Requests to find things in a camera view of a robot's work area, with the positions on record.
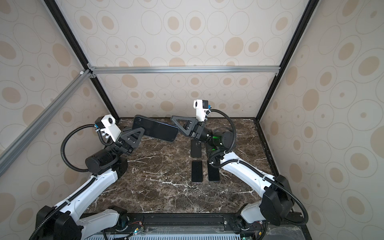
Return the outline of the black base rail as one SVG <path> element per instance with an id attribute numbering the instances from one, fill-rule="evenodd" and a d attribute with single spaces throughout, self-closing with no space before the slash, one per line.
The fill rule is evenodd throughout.
<path id="1" fill-rule="evenodd" d="M 310 240 L 307 227 L 266 221 L 241 225 L 235 213 L 128 214 L 127 228 L 109 228 L 91 240 Z"/>

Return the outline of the black corner frame post right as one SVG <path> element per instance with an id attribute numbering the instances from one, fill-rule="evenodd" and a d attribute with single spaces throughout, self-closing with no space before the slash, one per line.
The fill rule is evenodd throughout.
<path id="1" fill-rule="evenodd" d="M 318 4 L 319 4 L 319 0 L 310 0 L 308 1 L 308 4 L 300 18 L 300 21 L 298 23 L 298 26 L 293 34 L 293 37 L 290 41 L 290 43 L 288 44 L 288 48 L 283 56 L 283 59 L 280 63 L 280 70 L 279 72 L 277 73 L 277 75 L 274 77 L 269 89 L 268 89 L 268 92 L 262 102 L 262 105 L 261 105 L 261 108 L 256 116 L 256 122 L 259 123 L 270 103 L 270 100 L 272 99 L 274 93 L 275 93 L 275 90 L 277 89 L 278 85 L 279 85 L 279 82 L 281 80 L 281 78 L 283 77 L 283 74 L 285 72 L 285 70 L 287 69 L 290 61 L 291 61 L 291 58 L 311 20 L 311 17 L 313 16 Z"/>

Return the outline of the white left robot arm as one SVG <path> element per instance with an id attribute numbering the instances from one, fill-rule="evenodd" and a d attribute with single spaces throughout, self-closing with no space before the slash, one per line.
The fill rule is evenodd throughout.
<path id="1" fill-rule="evenodd" d="M 45 206 L 36 217 L 31 240 L 84 240 L 108 228 L 122 232 L 128 228 L 127 210 L 112 206 L 99 214 L 82 218 L 83 213 L 101 193 L 120 179 L 128 169 L 121 155 L 138 148 L 145 129 L 124 128 L 115 142 L 86 159 L 90 178 L 74 193 L 54 207 Z"/>

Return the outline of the silver aluminium rail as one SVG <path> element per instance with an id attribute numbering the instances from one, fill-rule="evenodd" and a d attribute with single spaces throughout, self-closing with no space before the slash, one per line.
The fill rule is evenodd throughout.
<path id="1" fill-rule="evenodd" d="M 91 67 L 94 74 L 278 73 L 279 66 Z"/>
<path id="2" fill-rule="evenodd" d="M 42 113 L 11 143 L 1 155 L 1 175 L 3 175 L 40 131 L 59 112 L 75 91 L 90 78 L 91 71 L 83 70 Z"/>

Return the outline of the silver aluminium rail back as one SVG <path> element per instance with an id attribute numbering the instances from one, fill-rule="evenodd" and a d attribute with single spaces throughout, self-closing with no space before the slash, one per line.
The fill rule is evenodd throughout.
<path id="1" fill-rule="evenodd" d="M 278 73 L 279 66 L 91 67 L 94 74 Z"/>

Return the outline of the black corner frame post left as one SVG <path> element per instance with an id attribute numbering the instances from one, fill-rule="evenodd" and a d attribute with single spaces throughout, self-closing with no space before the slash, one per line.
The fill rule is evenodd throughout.
<path id="1" fill-rule="evenodd" d="M 99 96 L 101 97 L 103 103 L 109 110 L 110 114 L 116 119 L 117 123 L 120 121 L 120 116 L 118 115 L 117 111 L 115 110 L 110 98 L 107 96 L 107 93 L 102 86 L 101 82 L 99 81 L 96 74 L 93 73 L 93 70 L 91 70 L 91 65 L 86 57 L 82 47 L 80 46 L 77 38 L 75 37 L 71 27 L 67 23 L 67 20 L 65 19 L 62 11 L 59 8 L 59 5 L 56 1 L 50 1 L 50 0 L 44 0 L 43 3 L 48 8 L 48 11 L 51 13 L 53 19 L 55 20 L 56 24 L 58 25 L 59 29 L 61 30 L 62 34 L 64 35 L 65 39 L 67 40 L 68 44 L 72 48 L 73 52 L 75 53 L 77 59 L 79 60 L 81 66 L 85 70 L 89 70 L 91 72 L 91 81 L 97 90 Z"/>

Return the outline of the silver aluminium rail left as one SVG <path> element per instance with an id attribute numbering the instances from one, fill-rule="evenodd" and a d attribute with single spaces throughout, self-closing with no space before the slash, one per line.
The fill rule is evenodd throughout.
<path id="1" fill-rule="evenodd" d="M 91 71 L 83 70 L 42 113 L 11 143 L 1 155 L 1 175 L 3 175 L 40 131 L 59 112 L 75 91 L 90 78 Z"/>

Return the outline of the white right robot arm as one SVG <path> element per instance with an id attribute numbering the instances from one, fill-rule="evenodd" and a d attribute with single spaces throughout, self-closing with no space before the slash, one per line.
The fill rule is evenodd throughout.
<path id="1" fill-rule="evenodd" d="M 234 151 L 236 146 L 236 127 L 228 118 L 231 130 L 218 132 L 206 128 L 204 121 L 196 118 L 173 116 L 172 122 L 183 135 L 206 145 L 208 164 L 212 169 L 223 169 L 235 175 L 250 186 L 261 201 L 247 204 L 240 210 L 241 219 L 247 223 L 266 220 L 279 226 L 288 222 L 288 214 L 294 205 L 294 199 L 282 176 L 275 178 L 242 160 Z"/>

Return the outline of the black corner frame post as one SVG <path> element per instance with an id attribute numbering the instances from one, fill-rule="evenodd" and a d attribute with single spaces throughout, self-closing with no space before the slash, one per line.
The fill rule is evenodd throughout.
<path id="1" fill-rule="evenodd" d="M 51 13 L 53 19 L 55 20 L 56 24 L 58 25 L 59 29 L 61 30 L 62 34 L 64 35 L 65 39 L 67 40 L 68 44 L 72 48 L 73 52 L 75 53 L 77 59 L 79 60 L 81 66 L 85 70 L 89 70 L 91 72 L 91 81 L 97 90 L 99 96 L 101 97 L 103 103 L 109 110 L 110 114 L 116 119 L 117 123 L 120 121 L 120 116 L 118 115 L 117 111 L 115 110 L 110 98 L 107 96 L 107 93 L 102 86 L 101 82 L 99 81 L 96 74 L 93 73 L 93 70 L 91 70 L 91 65 L 86 57 L 82 47 L 80 46 L 77 38 L 75 37 L 71 27 L 67 23 L 67 20 L 65 19 L 62 11 L 59 8 L 59 5 L 56 1 L 50 1 L 50 0 L 44 0 L 43 3 L 48 8 L 48 11 Z"/>
<path id="2" fill-rule="evenodd" d="M 259 123 L 270 103 L 270 100 L 272 99 L 274 93 L 275 93 L 275 90 L 277 89 L 278 85 L 279 85 L 279 82 L 281 80 L 281 78 L 283 77 L 283 74 L 285 72 L 285 70 L 287 69 L 290 61 L 291 61 L 291 58 L 311 20 L 311 17 L 313 16 L 318 4 L 319 4 L 319 0 L 310 0 L 308 1 L 308 4 L 300 18 L 300 21 L 298 23 L 298 26 L 293 34 L 293 37 L 290 41 L 290 43 L 288 44 L 288 48 L 283 56 L 283 59 L 280 63 L 280 70 L 279 72 L 277 73 L 277 75 L 274 77 L 269 89 L 268 89 L 268 92 L 262 102 L 262 105 L 261 105 L 261 108 L 256 116 L 256 122 Z"/>

